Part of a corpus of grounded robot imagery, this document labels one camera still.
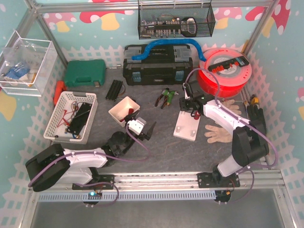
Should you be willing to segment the red spring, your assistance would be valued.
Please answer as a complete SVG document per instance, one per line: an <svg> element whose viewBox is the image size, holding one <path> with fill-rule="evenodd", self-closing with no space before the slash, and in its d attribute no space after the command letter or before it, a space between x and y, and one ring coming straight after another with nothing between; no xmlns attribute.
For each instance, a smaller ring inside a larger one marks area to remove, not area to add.
<svg viewBox="0 0 304 228"><path fill-rule="evenodd" d="M200 113L195 112L195 114L194 114L194 119L195 119L195 120L199 120L199 119L200 119L200 116L201 116Z"/></svg>
<svg viewBox="0 0 304 228"><path fill-rule="evenodd" d="M133 108L129 108L128 115L133 114L133 113L134 113L134 109Z"/></svg>

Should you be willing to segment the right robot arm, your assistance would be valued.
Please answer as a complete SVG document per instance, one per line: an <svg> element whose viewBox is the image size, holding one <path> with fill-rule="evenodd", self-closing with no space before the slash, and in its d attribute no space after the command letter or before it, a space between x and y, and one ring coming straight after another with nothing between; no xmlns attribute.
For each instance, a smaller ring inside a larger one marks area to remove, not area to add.
<svg viewBox="0 0 304 228"><path fill-rule="evenodd" d="M217 122L232 138L231 155L214 166L212 172L198 173L199 188L229 188L234 183L240 186L237 173L269 154L263 122L233 113L213 95L205 93L196 80L183 83L182 87L184 97L180 98L180 110L188 119L176 127L183 130L190 119L204 116Z"/></svg>

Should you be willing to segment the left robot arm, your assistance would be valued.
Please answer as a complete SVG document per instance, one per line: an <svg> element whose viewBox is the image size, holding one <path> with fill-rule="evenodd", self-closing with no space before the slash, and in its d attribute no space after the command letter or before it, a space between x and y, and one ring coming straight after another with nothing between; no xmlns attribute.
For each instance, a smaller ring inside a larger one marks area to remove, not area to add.
<svg viewBox="0 0 304 228"><path fill-rule="evenodd" d="M146 127L146 121L137 114L126 117L125 131L112 134L107 143L91 150L70 150L55 143L26 162L30 182L35 192L50 189L56 184L71 184L77 189L102 189L113 184L98 173L99 168L109 167L115 161L133 162L124 156L138 143L145 150L143 141L150 140L156 124Z"/></svg>

